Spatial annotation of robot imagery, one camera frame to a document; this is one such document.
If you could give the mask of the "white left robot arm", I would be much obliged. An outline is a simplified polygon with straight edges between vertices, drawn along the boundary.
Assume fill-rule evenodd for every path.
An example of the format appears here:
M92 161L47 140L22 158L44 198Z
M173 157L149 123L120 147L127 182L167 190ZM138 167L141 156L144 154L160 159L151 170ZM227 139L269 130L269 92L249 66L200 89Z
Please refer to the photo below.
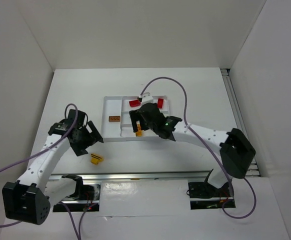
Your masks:
M41 225L50 209L66 197L82 195L83 179L65 174L54 184L48 184L58 162L72 150L77 157L88 154L87 149L103 138L93 122L86 121L83 111L70 109L68 115L54 123L41 151L28 169L2 189L5 216L8 219Z

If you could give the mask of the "yellow orange lego stack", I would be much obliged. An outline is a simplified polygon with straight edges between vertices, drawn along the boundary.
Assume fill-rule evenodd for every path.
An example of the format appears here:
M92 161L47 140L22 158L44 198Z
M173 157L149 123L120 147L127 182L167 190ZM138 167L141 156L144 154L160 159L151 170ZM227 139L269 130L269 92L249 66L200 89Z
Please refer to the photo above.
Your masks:
M94 165L98 165L99 163L104 161L104 157L96 153L91 153L90 157L91 157L90 162Z

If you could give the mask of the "red lego brick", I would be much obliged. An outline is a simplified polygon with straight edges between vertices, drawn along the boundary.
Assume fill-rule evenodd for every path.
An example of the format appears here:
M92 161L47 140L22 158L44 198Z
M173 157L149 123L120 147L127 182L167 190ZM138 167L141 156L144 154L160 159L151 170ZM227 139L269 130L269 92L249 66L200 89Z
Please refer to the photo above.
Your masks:
M134 100L129 101L129 106L131 108L136 108L136 107L139 107L140 105L141 105L141 102L138 99L134 99Z
M157 100L157 107L158 107L159 109L162 109L163 106L164 106L164 99L163 99L163 98L159 98L159 99Z

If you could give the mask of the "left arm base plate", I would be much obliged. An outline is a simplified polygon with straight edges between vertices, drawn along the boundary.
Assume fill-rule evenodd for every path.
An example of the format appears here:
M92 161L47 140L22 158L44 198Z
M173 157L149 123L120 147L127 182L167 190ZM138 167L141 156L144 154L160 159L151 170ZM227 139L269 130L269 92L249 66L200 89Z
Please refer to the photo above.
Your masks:
M100 210L100 183L84 184L79 196L67 196L61 200L72 213L98 212Z

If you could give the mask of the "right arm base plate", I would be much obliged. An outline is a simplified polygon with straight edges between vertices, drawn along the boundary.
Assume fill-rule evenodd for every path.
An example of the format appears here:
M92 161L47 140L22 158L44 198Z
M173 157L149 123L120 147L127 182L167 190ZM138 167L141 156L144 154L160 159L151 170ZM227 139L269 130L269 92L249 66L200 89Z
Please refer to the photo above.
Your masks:
M191 210L210 210L235 208L236 204L230 195L229 184L218 189L206 182L189 182L186 194L189 196Z

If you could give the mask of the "orange round lego piece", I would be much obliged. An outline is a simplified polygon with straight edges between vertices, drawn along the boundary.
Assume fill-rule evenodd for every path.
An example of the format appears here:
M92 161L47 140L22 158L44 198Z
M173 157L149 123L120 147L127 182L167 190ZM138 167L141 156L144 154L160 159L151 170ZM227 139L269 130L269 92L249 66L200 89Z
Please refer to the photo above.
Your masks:
M135 132L135 136L136 137L142 137L143 136L143 130L141 128L141 126L138 124L137 125L137 131Z

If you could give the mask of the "brown lego plate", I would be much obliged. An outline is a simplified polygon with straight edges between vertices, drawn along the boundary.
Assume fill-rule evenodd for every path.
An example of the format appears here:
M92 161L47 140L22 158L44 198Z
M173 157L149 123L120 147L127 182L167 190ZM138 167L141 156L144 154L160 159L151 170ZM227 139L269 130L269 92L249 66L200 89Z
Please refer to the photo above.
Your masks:
M121 117L119 115L116 116L109 116L108 121L110 123L119 123L121 121Z

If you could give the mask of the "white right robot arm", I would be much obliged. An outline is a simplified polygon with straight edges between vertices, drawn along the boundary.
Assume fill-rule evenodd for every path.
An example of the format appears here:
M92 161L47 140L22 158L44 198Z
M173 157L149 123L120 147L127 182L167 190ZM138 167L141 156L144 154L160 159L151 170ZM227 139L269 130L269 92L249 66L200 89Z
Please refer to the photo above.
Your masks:
M220 189L233 178L244 179L256 150L238 128L219 131L186 123L176 116L164 116L156 103L146 103L129 112L133 132L138 126L143 131L151 130L158 137L174 142L184 142L206 148L217 161L220 172L212 171L207 183Z

